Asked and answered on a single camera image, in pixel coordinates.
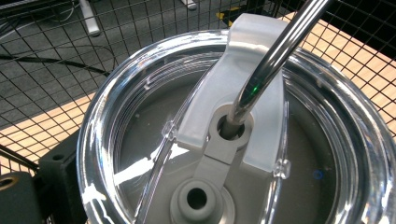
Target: metal grid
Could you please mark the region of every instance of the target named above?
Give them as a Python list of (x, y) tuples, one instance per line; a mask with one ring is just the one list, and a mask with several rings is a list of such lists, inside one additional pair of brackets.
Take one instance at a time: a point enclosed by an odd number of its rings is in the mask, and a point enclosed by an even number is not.
[[(288, 21), (303, 2), (195, 3), (197, 8), (188, 10), (179, 0), (91, 1), (99, 36), (88, 33), (78, 1), (48, 2), (2, 13), (0, 175), (19, 170), (33, 174), (36, 166), (28, 161), (37, 162), (79, 128), (96, 90), (115, 66), (139, 49), (173, 35), (228, 28), (245, 11)], [(338, 2), (302, 47), (351, 78), (375, 103), (394, 137), (396, 6), (390, 1), (376, 1), (370, 3), (372, 11), (364, 11), (360, 9), (364, 3)], [(390, 10), (379, 18), (374, 12), (383, 6)], [(345, 8), (350, 11), (347, 18), (339, 15)], [(373, 21), (377, 30), (365, 30), (364, 23)], [(389, 39), (376, 35), (384, 29), (391, 35)], [(361, 40), (361, 33), (370, 36)], [(371, 46), (373, 40), (379, 43), (375, 48)]]

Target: clear plastic lid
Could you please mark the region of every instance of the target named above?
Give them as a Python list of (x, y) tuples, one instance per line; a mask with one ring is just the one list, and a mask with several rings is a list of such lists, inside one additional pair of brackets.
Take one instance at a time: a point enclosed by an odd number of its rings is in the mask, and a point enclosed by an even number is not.
[(396, 149), (386, 125), (350, 81), (300, 49), (283, 69), (289, 116), (274, 170), (241, 165), (242, 144), (221, 189), (195, 181), (205, 153), (179, 147), (177, 131), (227, 34), (191, 33), (142, 49), (95, 95), (78, 142), (90, 221), (394, 222)]

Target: cable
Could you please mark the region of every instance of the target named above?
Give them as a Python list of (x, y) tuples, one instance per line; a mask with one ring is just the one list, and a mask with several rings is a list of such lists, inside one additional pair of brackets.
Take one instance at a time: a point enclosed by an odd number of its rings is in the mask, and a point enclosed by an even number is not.
[[(114, 55), (113, 50), (111, 50), (111, 49), (109, 49), (109, 48), (107, 48), (107, 47), (104, 47), (104, 46), (98, 46), (98, 45), (78, 45), (78, 46), (54, 47), (54, 48), (55, 48), (55, 49), (76, 49), (76, 48), (99, 48), (99, 49), (105, 49), (105, 50), (107, 50), (107, 51), (111, 54), (111, 56), (113, 56), (113, 65), (112, 65), (113, 69), (112, 69), (112, 70), (114, 70), (115, 67), (116, 67), (116, 56)], [(20, 54), (24, 54), (24, 53), (37, 54), (37, 53), (39, 53), (40, 51), (44, 51), (44, 50), (47, 50), (47, 49), (26, 50), (26, 51), (22, 51), (22, 52), (18, 52), (18, 53), (12, 53), (12, 54), (13, 54), (13, 55), (20, 55)]]
[(70, 14), (69, 14), (65, 19), (63, 19), (63, 20), (61, 20), (61, 21), (57, 21), (57, 22), (67, 21), (67, 20), (70, 19), (70, 17), (72, 17), (73, 12), (74, 12), (74, 9), (77, 8), (77, 7), (79, 6), (79, 3), (78, 3), (76, 6), (74, 5), (74, 2), (72, 2), (72, 4), (73, 4), (72, 8), (69, 9), (69, 10), (71, 10)]
[[(70, 11), (70, 10), (74, 10), (74, 8), (72, 7), (72, 8), (70, 8), (70, 9), (67, 9), (67, 10), (65, 10), (65, 11), (63, 11), (63, 12), (61, 12), (61, 13), (59, 13), (59, 14), (64, 14), (64, 13)], [(5, 35), (0, 36), (0, 40), (4, 39), (5, 37), (7, 37), (7, 36), (9, 36), (9, 35), (12, 35), (13, 33), (15, 33), (15, 31), (19, 31), (19, 30), (22, 29), (22, 28), (25, 28), (25, 27), (27, 27), (27, 26), (30, 26), (30, 25), (32, 25), (32, 24), (34, 24), (34, 23), (38, 23), (38, 22), (40, 22), (40, 21), (45, 21), (45, 20), (50, 19), (50, 18), (52, 18), (52, 17), (55, 17), (55, 15), (48, 16), (48, 17), (43, 18), (43, 19), (38, 20), (38, 21), (29, 22), (29, 23), (27, 23), (27, 24), (25, 24), (25, 25), (23, 25), (23, 26), (21, 26), (21, 27), (18, 27), (18, 28), (16, 28), (16, 29), (10, 31), (9, 33), (7, 33), (7, 34), (5, 34)]]
[(14, 152), (13, 150), (11, 150), (8, 147), (5, 147), (3, 145), (0, 145), (0, 155), (9, 159), (9, 160), (17, 162), (18, 164), (26, 166), (27, 168), (32, 169), (34, 171), (37, 171), (37, 169), (38, 169), (37, 164), (35, 164), (32, 161), (29, 161), (28, 159), (24, 158), (20, 154)]
[(1, 29), (2, 27), (4, 27), (6, 24), (8, 24), (8, 21), (5, 21), (5, 22), (1, 23), (1, 24), (0, 24), (0, 29)]
[(0, 35), (9, 31), (12, 31), (14, 27), (17, 27), (20, 23), (21, 19), (15, 19), (9, 22), (5, 22), (5, 24), (0, 28)]
[(18, 62), (24, 62), (24, 63), (63, 63), (65, 65), (71, 65), (79, 68), (86, 69), (91, 72), (103, 74), (105, 77), (108, 77), (110, 75), (109, 72), (101, 70), (99, 68), (95, 68), (92, 66), (87, 66), (84, 63), (75, 63), (71, 61), (66, 61), (66, 60), (59, 60), (59, 59), (51, 59), (51, 58), (35, 58), (35, 57), (16, 57), (16, 56), (10, 56), (10, 55), (5, 55), (5, 54), (0, 54), (0, 60), (15, 60)]

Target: black wire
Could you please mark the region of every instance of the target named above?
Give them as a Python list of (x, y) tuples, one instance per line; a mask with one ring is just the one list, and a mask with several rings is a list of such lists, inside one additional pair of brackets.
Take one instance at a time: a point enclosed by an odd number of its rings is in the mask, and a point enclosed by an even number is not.
[[(114, 55), (113, 50), (105, 47), (105, 46), (99, 46), (99, 45), (78, 45), (78, 46), (66, 46), (66, 47), (54, 47), (55, 49), (77, 49), (77, 48), (99, 48), (99, 49), (105, 49), (107, 50), (111, 56), (113, 56), (113, 70), (116, 68), (116, 56)], [(13, 55), (20, 55), (24, 53), (32, 53), (32, 54), (37, 54), (41, 51), (45, 51), (48, 49), (37, 49), (37, 50), (26, 50), (18, 53), (12, 53)]]
[(10, 31), (12, 31), (14, 28), (16, 28), (21, 22), (21, 19), (14, 19), (12, 21), (7, 22), (6, 25), (2, 26), (0, 28), (0, 35), (4, 35)]
[(9, 160), (15, 161), (18, 164), (26, 166), (27, 168), (32, 169), (34, 171), (37, 171), (37, 169), (38, 169), (37, 164), (35, 164), (32, 161), (29, 161), (28, 159), (24, 158), (20, 154), (14, 152), (13, 150), (11, 150), (8, 147), (5, 147), (1, 144), (0, 144), (0, 155), (9, 159)]
[(35, 58), (35, 57), (16, 57), (16, 56), (0, 54), (0, 60), (15, 60), (15, 61), (24, 62), (24, 63), (63, 63), (65, 65), (71, 65), (71, 66), (86, 69), (91, 72), (103, 74), (105, 77), (108, 77), (110, 75), (110, 73), (107, 71), (104, 71), (104, 70), (101, 70), (99, 68), (95, 68), (92, 66), (88, 66), (84, 63), (75, 63), (75, 62), (59, 60), (59, 59)]

